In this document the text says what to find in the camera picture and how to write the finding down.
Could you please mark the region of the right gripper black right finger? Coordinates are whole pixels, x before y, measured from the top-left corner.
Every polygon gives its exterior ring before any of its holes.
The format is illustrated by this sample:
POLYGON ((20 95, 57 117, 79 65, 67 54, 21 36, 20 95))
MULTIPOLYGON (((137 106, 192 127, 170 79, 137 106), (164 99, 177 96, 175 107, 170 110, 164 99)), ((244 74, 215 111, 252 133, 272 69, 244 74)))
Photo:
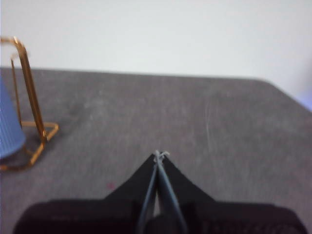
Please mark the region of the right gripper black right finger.
POLYGON ((163 209, 188 234, 306 234, 297 214, 264 203, 218 201, 192 183, 168 158, 157 154, 163 209))

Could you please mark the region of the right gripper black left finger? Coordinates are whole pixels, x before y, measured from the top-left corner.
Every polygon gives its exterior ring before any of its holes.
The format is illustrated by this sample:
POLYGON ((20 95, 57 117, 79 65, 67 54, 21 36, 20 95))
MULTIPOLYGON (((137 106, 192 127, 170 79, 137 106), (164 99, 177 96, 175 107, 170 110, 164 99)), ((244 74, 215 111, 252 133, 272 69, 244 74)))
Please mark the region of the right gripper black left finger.
POLYGON ((105 198, 36 203, 17 221, 15 234, 134 234, 145 224, 155 198, 155 155, 105 198))

